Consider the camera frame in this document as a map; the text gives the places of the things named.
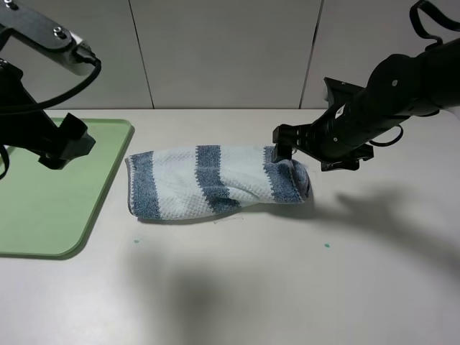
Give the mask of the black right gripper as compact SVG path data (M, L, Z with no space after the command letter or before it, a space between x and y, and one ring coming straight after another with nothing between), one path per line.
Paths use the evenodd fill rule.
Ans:
M393 54L372 72L363 90L335 104L315 122L281 124L272 132L272 162L294 151L319 159L321 171L357 171L374 157L366 144L412 116L432 116L459 106L459 41L416 57Z

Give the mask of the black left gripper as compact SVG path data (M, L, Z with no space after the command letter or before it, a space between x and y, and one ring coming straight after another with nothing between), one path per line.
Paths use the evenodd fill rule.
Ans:
M1 107L33 105L35 100L24 89L23 72L1 60ZM29 150L39 163L51 170L62 170L70 161L86 156L96 140L86 124L67 113L57 126L44 111L1 115L1 161L9 160L9 147Z

